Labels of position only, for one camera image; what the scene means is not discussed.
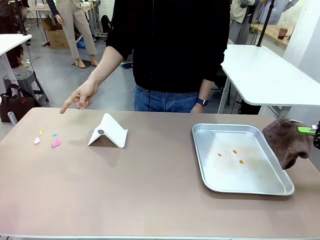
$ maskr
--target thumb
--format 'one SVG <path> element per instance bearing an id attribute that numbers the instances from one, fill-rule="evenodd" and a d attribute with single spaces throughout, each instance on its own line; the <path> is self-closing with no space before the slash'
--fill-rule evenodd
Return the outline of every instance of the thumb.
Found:
<path id="1" fill-rule="evenodd" d="M 80 95 L 79 106 L 80 106 L 81 110 L 85 109 L 85 107 L 86 107 L 86 98 L 87 97 L 84 94 Z"/>

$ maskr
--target towel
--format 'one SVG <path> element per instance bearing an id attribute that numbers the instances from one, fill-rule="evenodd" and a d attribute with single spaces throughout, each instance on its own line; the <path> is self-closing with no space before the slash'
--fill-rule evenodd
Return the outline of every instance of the towel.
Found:
<path id="1" fill-rule="evenodd" d="M 313 146 L 313 136 L 299 133 L 298 127 L 306 126 L 294 120 L 281 118 L 262 131 L 283 170 L 291 168 L 298 157 L 307 159 Z"/>

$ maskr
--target stool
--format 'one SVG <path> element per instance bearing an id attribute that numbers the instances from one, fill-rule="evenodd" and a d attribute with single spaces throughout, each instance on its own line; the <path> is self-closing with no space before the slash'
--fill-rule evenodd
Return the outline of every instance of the stool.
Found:
<path id="1" fill-rule="evenodd" d="M 35 100 L 38 101 L 39 104 L 41 104 L 44 100 L 49 102 L 49 99 L 42 88 L 40 82 L 36 78 L 36 74 L 33 71 L 30 70 L 13 70 L 13 74 L 18 82 L 18 85 L 22 87 L 24 90 L 26 90 L 28 93 L 30 93 Z M 9 87 L 11 84 L 11 80 L 9 79 L 8 75 L 6 75 L 3 78 L 5 89 Z M 37 90 L 34 90 L 32 87 L 33 82 L 36 83 Z"/>

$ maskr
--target person in beige pants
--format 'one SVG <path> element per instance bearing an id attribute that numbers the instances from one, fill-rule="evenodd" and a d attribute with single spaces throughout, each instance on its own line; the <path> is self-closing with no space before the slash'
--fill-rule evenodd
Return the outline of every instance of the person in beige pants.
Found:
<path id="1" fill-rule="evenodd" d="M 51 1 L 49 0 L 47 2 L 56 20 L 59 24 L 62 25 L 64 34 L 69 44 L 71 55 L 74 59 L 76 59 L 76 65 L 80 68 L 85 67 L 85 64 L 79 57 L 77 44 L 75 40 L 74 24 L 83 36 L 86 51 L 91 58 L 91 64 L 97 66 L 98 62 L 95 57 L 95 54 L 97 53 L 95 43 L 92 38 L 89 24 L 85 17 L 85 13 L 83 9 L 80 7 L 79 0 L 57 0 L 57 9 L 55 9 L 54 3 L 51 3 Z"/>

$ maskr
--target pink scrap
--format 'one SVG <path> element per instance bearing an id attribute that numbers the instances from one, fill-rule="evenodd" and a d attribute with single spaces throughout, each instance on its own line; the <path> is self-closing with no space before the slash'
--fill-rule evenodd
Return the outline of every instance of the pink scrap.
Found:
<path id="1" fill-rule="evenodd" d="M 51 147 L 55 148 L 55 147 L 59 146 L 60 143 L 61 143 L 60 140 L 57 140 L 57 141 L 55 141 L 54 143 L 51 144 Z"/>

